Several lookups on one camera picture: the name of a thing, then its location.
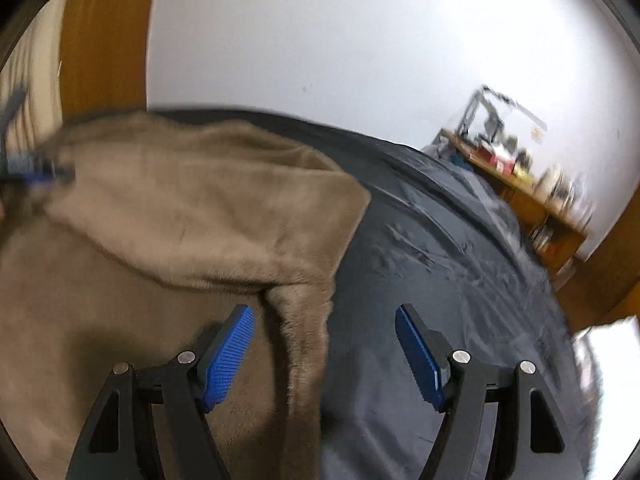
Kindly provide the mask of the brown fleece blanket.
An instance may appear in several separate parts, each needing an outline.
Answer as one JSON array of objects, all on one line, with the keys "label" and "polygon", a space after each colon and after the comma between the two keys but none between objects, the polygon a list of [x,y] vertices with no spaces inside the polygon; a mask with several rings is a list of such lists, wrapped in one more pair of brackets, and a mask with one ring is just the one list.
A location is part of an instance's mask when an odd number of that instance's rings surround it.
[{"label": "brown fleece blanket", "polygon": [[44,147],[70,184],[28,194],[1,249],[1,417],[61,479],[110,366],[167,358],[235,301],[270,307],[213,420],[243,479],[314,479],[334,276],[370,202],[328,156],[249,122],[148,113]]}]

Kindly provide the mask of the beige curtain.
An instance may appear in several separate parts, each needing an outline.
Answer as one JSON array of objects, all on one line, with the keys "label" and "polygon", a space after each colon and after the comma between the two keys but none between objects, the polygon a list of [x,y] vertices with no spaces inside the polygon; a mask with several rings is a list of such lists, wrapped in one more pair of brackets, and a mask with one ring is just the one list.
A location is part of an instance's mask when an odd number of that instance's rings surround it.
[{"label": "beige curtain", "polygon": [[50,0],[38,12],[1,71],[1,99],[27,91],[6,130],[10,152],[34,148],[62,125],[60,42],[66,0]]}]

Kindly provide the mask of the dark bed cover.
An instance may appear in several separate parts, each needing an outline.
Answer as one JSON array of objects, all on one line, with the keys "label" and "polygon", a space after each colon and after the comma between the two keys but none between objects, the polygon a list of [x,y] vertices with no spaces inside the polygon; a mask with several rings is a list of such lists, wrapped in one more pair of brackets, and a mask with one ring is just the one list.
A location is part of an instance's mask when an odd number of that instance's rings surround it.
[{"label": "dark bed cover", "polygon": [[244,120],[320,151],[371,201],[336,274],[321,401],[326,479],[413,479],[440,418],[420,399],[393,331],[412,304],[429,328],[490,364],[532,360],[582,463],[596,408],[550,278],[514,214],[480,178],[413,148],[249,110],[172,110],[181,125]]}]

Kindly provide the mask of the wooden desk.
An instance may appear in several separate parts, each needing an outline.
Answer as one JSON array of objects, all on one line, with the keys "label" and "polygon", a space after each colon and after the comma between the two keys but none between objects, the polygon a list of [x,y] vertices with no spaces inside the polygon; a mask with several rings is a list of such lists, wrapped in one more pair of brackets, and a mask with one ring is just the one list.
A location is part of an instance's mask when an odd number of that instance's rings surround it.
[{"label": "wooden desk", "polygon": [[587,231],[570,221],[567,214],[553,208],[534,193],[534,188],[510,174],[502,174],[477,156],[469,144],[446,129],[437,140],[446,139],[473,171],[514,211],[521,231],[529,238],[541,264],[556,278],[572,261],[587,238]]}]

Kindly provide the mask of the red tissue box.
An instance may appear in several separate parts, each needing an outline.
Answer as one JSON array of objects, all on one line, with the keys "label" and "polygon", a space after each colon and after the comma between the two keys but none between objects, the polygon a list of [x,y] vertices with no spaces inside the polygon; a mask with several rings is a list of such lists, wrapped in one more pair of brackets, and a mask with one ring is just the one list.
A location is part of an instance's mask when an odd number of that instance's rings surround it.
[{"label": "red tissue box", "polygon": [[500,174],[513,174],[513,168],[515,162],[513,159],[508,159],[497,155],[493,151],[489,151],[484,146],[480,146],[473,152],[473,156],[478,160],[482,160],[486,162],[489,166],[494,168],[496,171],[500,172]]}]

